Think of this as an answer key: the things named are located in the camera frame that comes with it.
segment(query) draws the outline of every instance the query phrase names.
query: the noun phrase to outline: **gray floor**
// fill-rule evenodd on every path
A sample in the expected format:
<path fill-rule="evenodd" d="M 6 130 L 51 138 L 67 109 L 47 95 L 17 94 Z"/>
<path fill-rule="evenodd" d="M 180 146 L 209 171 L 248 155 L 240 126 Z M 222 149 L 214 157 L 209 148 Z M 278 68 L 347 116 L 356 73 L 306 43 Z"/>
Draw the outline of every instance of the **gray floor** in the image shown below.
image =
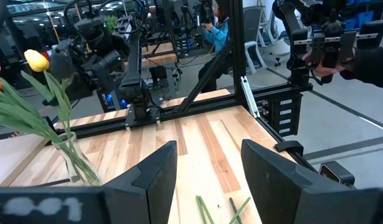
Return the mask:
<path fill-rule="evenodd" d="M 197 83 L 198 71 L 212 57 L 197 59 L 181 67 L 182 82 L 178 96 L 187 96 Z M 252 88 L 285 83 L 290 75 L 285 68 L 258 70 L 248 76 Z M 316 169 L 322 162 L 338 161 L 356 177 L 355 186 L 383 187 L 383 89 L 359 81 L 346 81 L 335 76 L 329 85 L 319 86 L 314 81 L 314 92 L 303 93 L 299 133 L 287 140 L 298 140 L 305 147 L 305 156 Z M 233 85 L 230 75 L 223 75 L 218 88 Z M 22 93 L 38 109 L 42 97 L 32 90 Z M 102 113 L 96 96 L 85 98 L 75 106 L 72 118 Z M 53 110 L 43 114 L 55 117 Z M 0 128 L 0 134 L 9 130 Z"/>

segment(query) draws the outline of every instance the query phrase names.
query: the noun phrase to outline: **wooden tabletop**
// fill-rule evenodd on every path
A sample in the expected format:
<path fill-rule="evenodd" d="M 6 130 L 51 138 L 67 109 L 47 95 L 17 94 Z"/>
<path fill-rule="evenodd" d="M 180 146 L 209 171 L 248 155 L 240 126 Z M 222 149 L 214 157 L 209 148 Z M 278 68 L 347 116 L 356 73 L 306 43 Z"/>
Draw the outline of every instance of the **wooden tabletop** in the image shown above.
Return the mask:
<path fill-rule="evenodd" d="M 199 95 L 198 100 L 229 94 L 220 90 Z M 177 105 L 172 100 L 164 106 Z M 74 125 L 123 116 L 126 110 L 73 121 Z M 202 223 L 196 195 L 201 195 L 215 221 L 228 223 L 236 206 L 251 197 L 240 157 L 241 142 L 252 139 L 273 149 L 276 141 L 241 106 L 197 114 L 131 131 L 117 131 L 79 140 L 83 152 L 98 170 L 103 182 L 139 163 L 170 140 L 177 141 L 177 180 L 170 224 Z M 292 160 L 286 152 L 281 153 Z M 11 186 L 44 184 L 67 178 L 65 164 L 52 146 L 41 150 Z M 253 200 L 241 213 L 243 223 L 260 223 Z"/>
<path fill-rule="evenodd" d="M 143 47 L 141 49 L 141 54 L 143 56 L 153 53 L 153 50 L 155 49 L 156 45 L 148 46 L 148 50 L 146 47 Z M 155 51 L 155 53 L 161 53 L 161 52 L 168 52 L 173 50 L 172 43 L 163 43 L 160 44 L 158 49 Z M 141 61 L 141 68 L 145 67 L 156 67 L 158 65 L 167 65 L 170 63 L 176 62 L 177 57 L 176 54 L 165 54 L 161 56 L 156 57 L 150 57 L 148 59 L 143 58 Z"/>

